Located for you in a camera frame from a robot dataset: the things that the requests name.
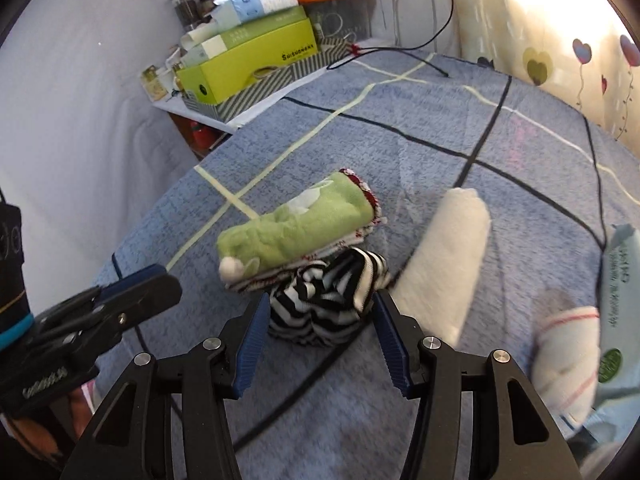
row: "bed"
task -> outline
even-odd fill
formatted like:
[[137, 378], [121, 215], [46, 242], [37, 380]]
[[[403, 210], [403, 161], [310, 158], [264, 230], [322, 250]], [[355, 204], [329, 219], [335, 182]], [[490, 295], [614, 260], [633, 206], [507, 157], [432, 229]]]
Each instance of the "bed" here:
[[[398, 272], [453, 186], [485, 200], [492, 228], [459, 349], [504, 348], [529, 370], [536, 323], [595, 303], [606, 224], [640, 225], [638, 160], [543, 91], [469, 62], [434, 56], [449, 73], [398, 52], [379, 52], [291, 92], [190, 171], [123, 241], [114, 257], [124, 275], [152, 263], [180, 279], [179, 306], [143, 325], [158, 357], [186, 352], [217, 335], [246, 297], [218, 275], [218, 234], [245, 222], [208, 174], [263, 214], [340, 168], [366, 180], [387, 218], [366, 239]], [[112, 262], [98, 283], [117, 279]], [[135, 334], [98, 362], [108, 391], [142, 351]], [[329, 349], [268, 338], [252, 387], [227, 403], [236, 440], [318, 366]], [[465, 406], [458, 478], [470, 429]], [[238, 454], [245, 479], [398, 478], [417, 404], [393, 388], [372, 327], [260, 438]], [[179, 449], [181, 428], [174, 424]], [[184, 462], [175, 460], [177, 478]]]

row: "green towel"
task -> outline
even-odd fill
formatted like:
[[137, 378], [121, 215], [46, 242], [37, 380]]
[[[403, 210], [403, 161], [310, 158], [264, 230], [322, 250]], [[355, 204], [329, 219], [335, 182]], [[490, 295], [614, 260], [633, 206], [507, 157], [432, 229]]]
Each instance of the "green towel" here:
[[353, 171], [336, 171], [273, 212], [220, 233], [220, 277], [230, 285], [299, 260], [368, 225], [379, 209]]

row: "white wall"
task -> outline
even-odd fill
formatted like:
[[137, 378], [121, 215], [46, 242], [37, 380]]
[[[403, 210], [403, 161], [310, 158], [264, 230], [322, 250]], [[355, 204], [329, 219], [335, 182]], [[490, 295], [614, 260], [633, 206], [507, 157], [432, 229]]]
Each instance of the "white wall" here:
[[0, 187], [35, 312], [88, 286], [196, 163], [138, 82], [180, 34], [168, 0], [33, 0], [0, 48]]
[[[435, 0], [438, 30], [445, 24], [451, 9], [451, 0]], [[433, 13], [431, 0], [399, 0], [401, 46], [417, 46], [433, 36]], [[394, 19], [392, 0], [376, 0], [371, 19], [371, 31], [375, 38], [394, 42]], [[433, 50], [432, 43], [428, 49]], [[438, 38], [438, 52], [448, 56], [460, 56], [458, 19], [454, 12], [451, 24]]]

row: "curtain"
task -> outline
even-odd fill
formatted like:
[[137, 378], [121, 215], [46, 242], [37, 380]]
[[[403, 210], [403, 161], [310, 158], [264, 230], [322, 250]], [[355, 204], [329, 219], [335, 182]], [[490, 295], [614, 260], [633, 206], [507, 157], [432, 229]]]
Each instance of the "curtain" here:
[[607, 0], [455, 0], [462, 56], [582, 111], [640, 156], [640, 52]]

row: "blue gripper pad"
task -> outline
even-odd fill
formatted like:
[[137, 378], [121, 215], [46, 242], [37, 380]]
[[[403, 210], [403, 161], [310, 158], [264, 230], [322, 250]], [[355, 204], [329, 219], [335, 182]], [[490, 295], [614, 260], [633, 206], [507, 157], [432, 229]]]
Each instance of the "blue gripper pad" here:
[[33, 325], [33, 314], [30, 312], [11, 328], [0, 332], [0, 350], [4, 350], [12, 343], [18, 341], [18, 339], [27, 333], [31, 325]]
[[251, 386], [251, 381], [254, 379], [258, 357], [262, 353], [264, 340], [267, 337], [270, 314], [271, 303], [269, 295], [263, 294], [258, 308], [255, 310], [254, 317], [249, 322], [244, 341], [242, 341], [236, 353], [236, 380], [231, 389], [237, 399], [242, 397], [242, 394]]
[[140, 283], [146, 282], [146, 280], [150, 280], [156, 276], [161, 276], [162, 274], [166, 274], [166, 269], [162, 265], [153, 264], [145, 267], [144, 269], [134, 272], [111, 285], [105, 286], [101, 291], [100, 296], [95, 300], [95, 304], [98, 306], [106, 303], [111, 298], [127, 290], [129, 287], [139, 285]]
[[378, 341], [380, 341], [391, 380], [394, 386], [400, 390], [402, 396], [406, 397], [412, 386], [409, 374], [409, 355], [398, 332], [396, 332], [389, 312], [377, 294], [374, 295], [373, 325], [376, 327]]

